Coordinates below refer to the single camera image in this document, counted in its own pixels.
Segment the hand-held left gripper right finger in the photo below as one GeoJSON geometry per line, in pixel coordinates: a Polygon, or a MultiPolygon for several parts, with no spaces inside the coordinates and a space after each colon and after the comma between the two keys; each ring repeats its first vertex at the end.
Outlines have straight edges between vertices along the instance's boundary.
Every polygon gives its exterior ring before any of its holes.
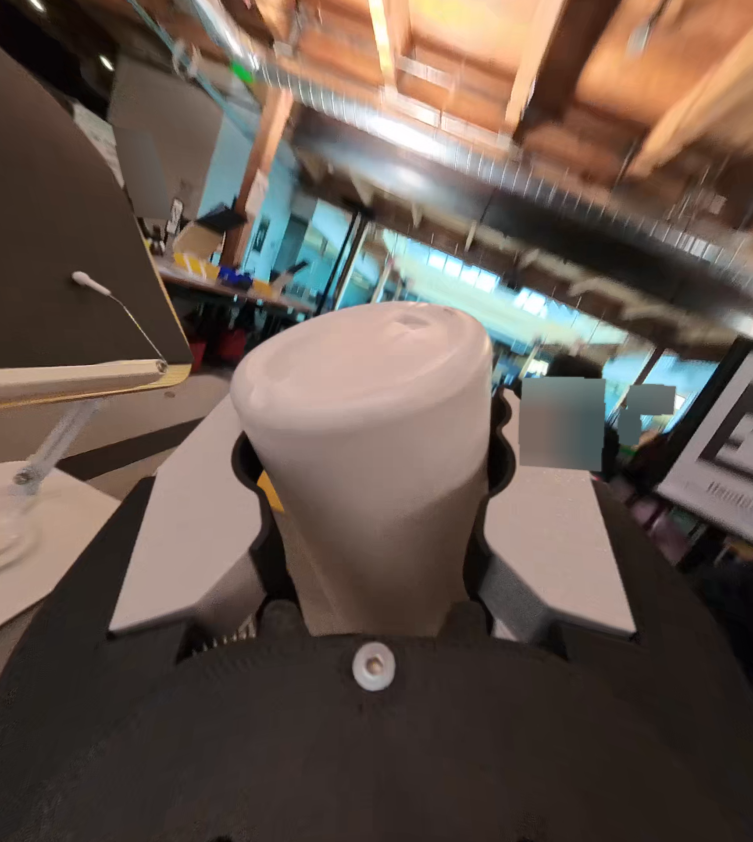
{"type": "Polygon", "coordinates": [[[487,494],[476,515],[476,599],[494,638],[546,642],[561,624],[636,634],[620,569],[585,471],[522,467],[519,401],[492,397],[487,494]]]}

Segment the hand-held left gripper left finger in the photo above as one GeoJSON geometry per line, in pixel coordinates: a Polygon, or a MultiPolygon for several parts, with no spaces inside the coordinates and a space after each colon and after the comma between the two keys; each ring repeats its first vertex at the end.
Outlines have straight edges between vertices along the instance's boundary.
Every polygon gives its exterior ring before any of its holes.
{"type": "Polygon", "coordinates": [[[157,470],[109,630],[189,621],[228,635],[285,598],[285,549],[262,465],[223,398],[157,470]]]}

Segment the white roll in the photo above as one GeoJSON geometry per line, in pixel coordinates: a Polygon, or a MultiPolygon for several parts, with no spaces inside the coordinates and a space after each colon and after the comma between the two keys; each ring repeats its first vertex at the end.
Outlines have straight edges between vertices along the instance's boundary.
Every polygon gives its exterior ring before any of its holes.
{"type": "Polygon", "coordinates": [[[486,492],[492,347],[462,310],[389,302],[281,332],[231,396],[340,633],[433,637],[466,599],[486,492]]]}

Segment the white board stand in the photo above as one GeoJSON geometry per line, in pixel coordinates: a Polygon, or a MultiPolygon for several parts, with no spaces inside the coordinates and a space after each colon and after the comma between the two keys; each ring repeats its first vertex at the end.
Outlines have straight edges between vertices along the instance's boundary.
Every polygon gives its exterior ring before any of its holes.
{"type": "Polygon", "coordinates": [[[53,371],[49,402],[72,401],[27,460],[0,462],[0,627],[50,594],[118,507],[59,462],[105,396],[151,388],[167,370],[154,359],[53,371]]]}

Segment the black framed tag sign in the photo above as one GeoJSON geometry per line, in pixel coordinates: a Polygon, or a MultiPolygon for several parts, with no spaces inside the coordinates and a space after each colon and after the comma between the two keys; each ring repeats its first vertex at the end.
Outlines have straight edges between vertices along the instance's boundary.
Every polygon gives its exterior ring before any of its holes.
{"type": "Polygon", "coordinates": [[[673,427],[657,497],[753,546],[753,340],[737,340],[673,427]]]}

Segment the long wooden desk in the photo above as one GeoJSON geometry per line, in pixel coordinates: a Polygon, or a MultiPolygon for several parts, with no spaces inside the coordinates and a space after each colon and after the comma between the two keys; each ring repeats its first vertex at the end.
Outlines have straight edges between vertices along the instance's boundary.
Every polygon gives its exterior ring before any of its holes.
{"type": "Polygon", "coordinates": [[[315,307],[303,300],[287,295],[264,281],[254,280],[247,287],[227,285],[220,279],[208,279],[176,264],[169,258],[153,257],[152,263],[163,284],[169,289],[184,289],[206,296],[217,296],[227,301],[250,300],[256,304],[299,313],[305,318],[315,314],[315,307]]]}

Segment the wooden board with black mat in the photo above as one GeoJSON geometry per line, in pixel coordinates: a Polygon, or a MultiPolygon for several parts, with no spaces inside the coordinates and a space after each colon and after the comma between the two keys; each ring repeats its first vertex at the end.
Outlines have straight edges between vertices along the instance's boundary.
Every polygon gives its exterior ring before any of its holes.
{"type": "Polygon", "coordinates": [[[155,354],[88,273],[162,352],[174,387],[192,352],[108,163],[64,107],[0,48],[0,408],[50,403],[52,373],[155,354]]]}

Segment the silver ceiling duct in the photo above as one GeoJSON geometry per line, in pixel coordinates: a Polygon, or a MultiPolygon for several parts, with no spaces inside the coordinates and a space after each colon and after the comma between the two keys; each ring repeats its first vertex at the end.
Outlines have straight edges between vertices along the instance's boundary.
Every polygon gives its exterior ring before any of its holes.
{"type": "Polygon", "coordinates": [[[488,153],[428,121],[410,121],[310,81],[264,58],[221,2],[192,2],[213,42],[269,88],[306,108],[296,144],[335,166],[370,173],[393,195],[438,205],[502,235],[609,273],[632,285],[676,273],[709,279],[753,299],[753,248],[637,211],[576,179],[547,174],[529,158],[488,153]]]}

